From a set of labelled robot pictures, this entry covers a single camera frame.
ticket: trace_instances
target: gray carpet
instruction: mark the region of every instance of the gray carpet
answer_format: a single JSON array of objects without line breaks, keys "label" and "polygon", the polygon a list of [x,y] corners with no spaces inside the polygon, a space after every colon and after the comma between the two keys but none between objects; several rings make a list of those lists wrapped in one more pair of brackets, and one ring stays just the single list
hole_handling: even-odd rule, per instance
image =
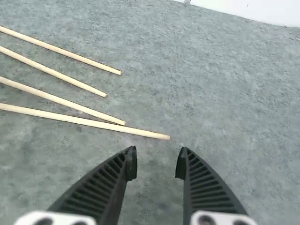
[{"label": "gray carpet", "polygon": [[[120,225],[181,225],[181,146],[204,158],[261,225],[300,221],[300,30],[168,0],[2,0],[0,25],[123,71],[104,72],[0,34],[0,45],[108,93],[0,54],[1,76],[171,135],[161,141],[0,112],[0,220],[46,209],[136,145]],[[0,102],[95,119],[0,85]]]}]

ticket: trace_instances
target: mounting hole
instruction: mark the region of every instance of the mounting hole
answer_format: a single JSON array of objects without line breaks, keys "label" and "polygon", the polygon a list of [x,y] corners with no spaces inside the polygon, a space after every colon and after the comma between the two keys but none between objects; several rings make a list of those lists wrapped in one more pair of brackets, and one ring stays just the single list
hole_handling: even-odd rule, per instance
[{"label": "mounting hole", "polygon": [[198,219],[199,225],[216,225],[215,221],[213,218],[209,216],[200,216]]},{"label": "mounting hole", "polygon": [[245,221],[242,220],[237,220],[233,223],[233,225],[249,225],[248,223],[246,223]]},{"label": "mounting hole", "polygon": [[37,221],[34,225],[51,225],[52,220],[50,218],[43,218]]},{"label": "mounting hole", "polygon": [[73,225],[87,225],[85,222],[77,222],[77,223],[74,223]]}]

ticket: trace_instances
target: wooden dowel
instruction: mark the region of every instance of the wooden dowel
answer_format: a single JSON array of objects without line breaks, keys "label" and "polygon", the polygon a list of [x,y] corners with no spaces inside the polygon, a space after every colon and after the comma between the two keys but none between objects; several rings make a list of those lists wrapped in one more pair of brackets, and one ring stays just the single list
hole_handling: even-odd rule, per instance
[{"label": "wooden dowel", "polygon": [[59,72],[55,71],[54,69],[50,69],[48,67],[45,67],[44,65],[39,64],[39,63],[37,63],[35,61],[32,61],[32,60],[30,60],[30,59],[28,59],[28,58],[26,58],[24,56],[21,56],[21,55],[15,53],[13,51],[7,49],[7,48],[4,48],[4,47],[0,46],[0,52],[3,53],[3,54],[6,54],[6,55],[8,55],[8,56],[10,56],[10,57],[12,57],[12,58],[14,58],[16,60],[19,60],[19,61],[21,61],[23,63],[26,63],[27,65],[30,65],[30,66],[32,66],[34,68],[37,68],[37,69],[39,69],[39,70],[41,70],[41,71],[43,71],[45,73],[48,73],[48,74],[50,74],[52,76],[55,76],[55,77],[57,77],[59,79],[62,79],[64,81],[66,81],[66,82],[69,82],[69,83],[71,83],[71,84],[73,84],[73,85],[75,85],[77,87],[80,87],[82,89],[85,89],[87,91],[95,93],[97,95],[100,95],[102,97],[106,97],[106,94],[104,92],[99,91],[96,88],[88,86],[87,84],[84,84],[84,83],[82,83],[82,82],[80,82],[78,80],[75,80],[75,79],[73,79],[73,78],[71,78],[69,76],[66,76],[66,75],[64,75],[62,73],[59,73]]},{"label": "wooden dowel", "polygon": [[70,108],[77,109],[79,111],[82,111],[82,112],[87,113],[87,114],[92,115],[92,116],[96,116],[96,117],[101,118],[103,120],[107,120],[107,121],[110,121],[110,122],[113,122],[113,123],[125,125],[124,121],[119,120],[119,119],[117,119],[115,117],[106,115],[104,113],[98,112],[98,111],[93,110],[93,109],[89,109],[89,108],[87,108],[85,106],[82,106],[82,105],[76,104],[74,102],[65,100],[65,99],[57,97],[55,95],[48,94],[46,92],[43,92],[41,90],[29,87],[29,86],[26,86],[24,84],[21,84],[21,83],[9,80],[9,79],[4,78],[2,76],[0,76],[0,83],[3,83],[3,84],[8,85],[8,86],[11,86],[13,88],[17,88],[17,89],[23,90],[25,92],[28,92],[30,94],[39,96],[41,98],[48,99],[50,101],[59,103],[61,105],[65,105],[65,106],[68,106]]},{"label": "wooden dowel", "polygon": [[63,114],[57,114],[57,113],[46,112],[46,111],[41,111],[41,110],[36,110],[36,109],[19,107],[16,105],[7,105],[7,104],[0,103],[0,109],[5,110],[5,111],[10,111],[10,112],[15,112],[15,113],[31,115],[31,116],[38,116],[38,117],[49,118],[49,119],[53,119],[53,120],[60,120],[60,121],[66,121],[66,122],[71,122],[71,123],[76,123],[76,124],[82,124],[82,125],[86,125],[86,126],[90,126],[90,127],[114,130],[114,131],[119,131],[119,132],[133,134],[133,135],[140,135],[140,136],[152,137],[152,138],[158,138],[158,139],[164,139],[164,140],[170,139],[170,136],[168,136],[168,135],[158,134],[158,133],[154,133],[151,131],[139,130],[139,129],[135,129],[135,128],[124,127],[124,126],[119,126],[119,125],[114,125],[114,124],[109,124],[109,123],[103,123],[103,122],[94,121],[94,120],[82,119],[82,118],[78,118],[78,117],[74,117],[74,116],[67,116],[67,115],[63,115]]},{"label": "wooden dowel", "polygon": [[65,55],[65,56],[68,56],[72,59],[75,59],[75,60],[78,60],[78,61],[81,61],[81,62],[84,62],[86,64],[89,64],[89,65],[92,65],[92,66],[95,66],[97,68],[100,68],[100,69],[103,69],[103,70],[106,70],[108,72],[111,72],[111,73],[114,73],[114,74],[117,74],[117,75],[121,75],[121,71],[117,70],[117,69],[114,69],[114,68],[111,68],[111,67],[108,67],[104,64],[101,64],[101,63],[98,63],[96,61],[93,61],[93,60],[89,60],[85,57],[82,57],[80,55],[77,55],[77,54],[74,54],[74,53],[71,53],[71,52],[68,52],[64,49],[61,49],[61,48],[58,48],[58,47],[55,47],[53,45],[50,45],[50,44],[47,44],[45,42],[42,42],[42,41],[39,41],[39,40],[36,40],[32,37],[29,37],[29,36],[26,36],[24,34],[20,34],[18,32],[15,32],[13,30],[10,30],[10,29],[7,29],[5,27],[1,27],[0,26],[0,31],[3,32],[3,33],[6,33],[6,34],[9,34],[11,36],[14,36],[16,38],[19,38],[19,39],[22,39],[24,41],[28,41],[30,43],[33,43],[35,45],[38,45],[40,47],[43,47],[43,48],[46,48],[46,49],[49,49],[51,51],[54,51],[56,53],[59,53],[59,54],[62,54],[62,55]]}]

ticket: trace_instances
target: wooden stick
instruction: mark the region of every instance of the wooden stick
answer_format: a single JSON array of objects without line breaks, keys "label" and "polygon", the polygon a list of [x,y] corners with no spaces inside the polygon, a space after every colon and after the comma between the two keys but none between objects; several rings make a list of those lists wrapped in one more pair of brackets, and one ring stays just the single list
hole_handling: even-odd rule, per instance
[{"label": "wooden stick", "polygon": [[89,60],[89,59],[87,59],[87,58],[85,58],[85,57],[82,57],[82,56],[80,56],[80,55],[76,55],[76,54],[74,54],[74,53],[68,52],[68,51],[66,51],[66,50],[63,50],[63,49],[61,49],[61,48],[58,48],[58,47],[55,47],[55,46],[53,46],[53,45],[47,44],[47,43],[45,43],[45,42],[36,40],[36,39],[34,39],[34,38],[32,38],[32,37],[28,37],[28,36],[26,36],[26,35],[24,35],[24,34],[20,34],[20,33],[18,33],[18,32],[15,32],[15,31],[13,31],[13,30],[7,29],[7,28],[5,28],[5,27],[1,27],[1,26],[0,26],[0,31],[3,32],[3,33],[9,34],[9,35],[11,35],[11,36],[14,36],[14,37],[16,37],[16,38],[22,39],[22,40],[24,40],[24,41],[28,41],[28,42],[33,43],[33,44],[35,44],[35,45],[38,45],[38,46],[40,46],[40,47],[44,47],[44,48],[49,49],[49,50],[51,50],[51,51],[54,51],[54,52],[60,53],[60,54],[62,54],[62,55],[68,56],[68,57],[73,58],[73,59],[75,59],[75,60],[84,62],[84,63],[86,63],[86,64],[95,66],[95,67],[100,68],[100,69],[103,69],[103,70],[106,70],[106,71],[108,71],[108,72],[111,72],[111,73],[114,73],[114,74],[117,74],[117,75],[121,75],[121,73],[122,73],[121,71],[116,70],[116,69],[114,69],[114,68],[108,67],[108,66],[106,66],[106,65],[103,65],[103,64],[98,63],[98,62],[93,61],[93,60]]},{"label": "wooden stick", "polygon": [[4,78],[2,76],[0,76],[0,83],[6,84],[6,85],[11,86],[13,88],[23,90],[25,92],[28,92],[28,93],[36,95],[36,96],[40,96],[41,98],[48,99],[50,101],[59,103],[61,105],[65,105],[65,106],[68,106],[70,108],[77,109],[79,111],[82,111],[82,112],[87,113],[87,114],[92,115],[92,116],[96,116],[96,117],[101,118],[103,120],[107,120],[107,121],[110,121],[110,122],[113,122],[113,123],[125,125],[124,121],[119,120],[115,117],[106,115],[104,113],[98,112],[98,111],[93,110],[93,109],[89,109],[89,108],[84,107],[82,105],[79,105],[79,104],[76,104],[74,102],[65,100],[65,99],[57,97],[55,95],[48,94],[46,92],[43,92],[41,90],[29,87],[29,86],[26,86],[24,84],[9,80],[9,79]]},{"label": "wooden stick", "polygon": [[57,113],[46,112],[46,111],[41,111],[41,110],[36,110],[36,109],[19,107],[16,105],[7,105],[4,103],[0,103],[0,109],[5,110],[5,111],[10,111],[10,112],[15,112],[15,113],[31,115],[31,116],[38,116],[38,117],[49,118],[49,119],[53,119],[53,120],[77,123],[77,124],[82,124],[82,125],[86,125],[86,126],[90,126],[90,127],[114,130],[114,131],[119,131],[119,132],[133,134],[133,135],[153,137],[153,138],[164,139],[164,140],[170,139],[170,136],[154,133],[151,131],[139,130],[139,129],[135,129],[135,128],[114,125],[114,124],[110,124],[110,123],[103,123],[103,122],[99,122],[99,121],[95,121],[95,120],[87,120],[87,119],[82,119],[82,118],[78,118],[78,117],[74,117],[74,116],[67,116],[67,115],[63,115],[63,114],[57,114]]},{"label": "wooden stick", "polygon": [[59,72],[53,70],[53,69],[45,67],[44,65],[39,64],[39,63],[37,63],[35,61],[32,61],[32,60],[30,60],[30,59],[28,59],[28,58],[26,58],[24,56],[21,56],[21,55],[15,53],[13,51],[7,49],[7,48],[4,48],[4,47],[0,46],[0,52],[3,53],[3,54],[6,54],[6,55],[8,55],[8,56],[10,56],[10,57],[12,57],[12,58],[14,58],[16,60],[19,60],[19,61],[21,61],[23,63],[26,63],[27,65],[30,65],[30,66],[32,66],[34,68],[37,68],[37,69],[39,69],[41,71],[44,71],[45,73],[48,73],[48,74],[50,74],[52,76],[55,76],[55,77],[57,77],[59,79],[62,79],[64,81],[66,81],[66,82],[69,82],[69,83],[71,83],[71,84],[73,84],[73,85],[75,85],[77,87],[80,87],[82,89],[88,90],[88,91],[90,91],[92,93],[95,93],[97,95],[100,95],[102,97],[106,97],[106,94],[104,92],[99,91],[96,88],[88,86],[87,84],[84,84],[84,83],[82,83],[82,82],[80,82],[78,80],[75,80],[75,79],[73,79],[73,78],[71,78],[69,76],[66,76],[66,75],[64,75],[62,73],[59,73]]}]

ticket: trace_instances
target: white wall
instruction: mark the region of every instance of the white wall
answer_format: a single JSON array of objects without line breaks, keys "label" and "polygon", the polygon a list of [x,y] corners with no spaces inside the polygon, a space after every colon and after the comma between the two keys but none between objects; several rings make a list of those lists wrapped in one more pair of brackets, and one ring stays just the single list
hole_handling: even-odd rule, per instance
[{"label": "white wall", "polygon": [[300,0],[191,0],[190,4],[264,23],[300,27]]}]

